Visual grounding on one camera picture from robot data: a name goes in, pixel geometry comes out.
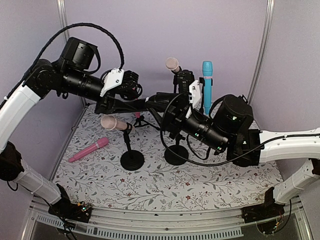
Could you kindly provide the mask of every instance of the purple wall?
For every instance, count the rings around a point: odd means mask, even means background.
[[[60,29],[56,1],[0,2],[0,97],[21,79],[48,39]],[[64,47],[58,38],[44,55],[53,61]],[[31,167],[48,177],[72,125],[81,112],[78,97],[57,98],[54,92],[36,105],[11,137]],[[20,235],[32,195],[22,187],[12,192],[0,181],[0,238],[16,240]]]
[[[265,59],[252,102],[262,129],[302,131],[320,126],[320,2],[275,1]],[[278,161],[284,178],[303,160]],[[320,182],[301,195],[314,239],[320,239]]]
[[[140,75],[144,96],[173,90],[173,75],[165,68],[168,57],[176,57],[196,78],[202,75],[202,62],[211,60],[213,99],[248,94],[266,1],[66,0],[65,5],[69,24],[91,22],[114,34],[124,51],[124,69]],[[86,27],[70,32],[98,46],[104,71],[119,66],[108,36]]]

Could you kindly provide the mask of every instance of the pink handheld device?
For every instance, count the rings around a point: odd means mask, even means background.
[[[87,156],[88,154],[94,152],[97,149],[103,148],[105,145],[109,143],[108,138],[102,137],[99,140],[97,140],[95,143],[91,144],[90,146],[86,147],[85,149],[81,150],[77,154],[75,154],[73,157],[69,159],[69,163],[72,163],[74,161],[77,161],[84,156]]]

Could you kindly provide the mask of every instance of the blue microphone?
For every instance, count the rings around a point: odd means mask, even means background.
[[[214,67],[211,61],[203,61],[202,63],[202,74],[204,79],[204,112],[205,114],[209,114],[210,107],[211,107],[211,92],[212,92],[212,85],[213,85],[213,78],[212,75],[214,73]]]

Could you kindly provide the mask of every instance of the floral tablecloth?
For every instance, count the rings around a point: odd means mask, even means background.
[[[72,201],[91,202],[98,207],[139,211],[197,211],[257,204],[259,194],[282,182],[275,162],[242,168],[232,163],[218,167],[203,167],[185,163],[168,164],[165,147],[157,130],[146,126],[136,128],[131,135],[131,147],[143,153],[145,163],[136,171],[120,165],[127,151],[121,131],[107,131],[100,125],[101,115],[89,106],[64,154],[54,182],[65,187]],[[156,125],[148,112],[142,113]],[[115,114],[128,123],[135,122],[133,113]],[[68,159],[97,139],[108,137],[109,144],[86,157],[69,163]],[[168,146],[173,145],[166,135]],[[190,138],[191,146],[205,156],[206,146]],[[189,152],[189,158],[205,163],[218,163],[225,154],[211,155],[203,161]]]

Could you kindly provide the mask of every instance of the white arm segment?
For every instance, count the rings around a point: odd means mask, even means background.
[[[0,109],[0,153],[21,120],[40,99],[29,87],[21,84]]]
[[[289,200],[310,184],[320,179],[320,175],[312,173],[314,169],[311,160],[307,160],[302,167],[292,174],[287,180],[277,184],[273,190],[273,197],[276,204],[284,205]]]
[[[264,130],[260,133],[260,142],[263,143],[266,140],[283,135],[295,134],[320,134],[320,127],[308,131],[293,132],[271,132]],[[260,152],[259,162],[266,163],[274,160],[301,158],[320,159],[319,136],[287,137],[266,143],[264,149]]]
[[[20,85],[0,109],[0,153],[6,148],[11,134],[21,120],[40,99],[29,87]],[[29,167],[23,159],[21,164],[24,172],[20,172],[13,182],[30,190],[32,194],[42,197],[50,204],[55,204],[61,199],[61,192],[56,184]]]
[[[48,181],[33,170],[23,159],[21,160],[21,164],[24,172],[19,173],[16,179],[13,180],[14,183],[25,187],[31,191],[31,194],[40,196],[49,204],[53,205],[61,199],[61,192],[56,184]]]

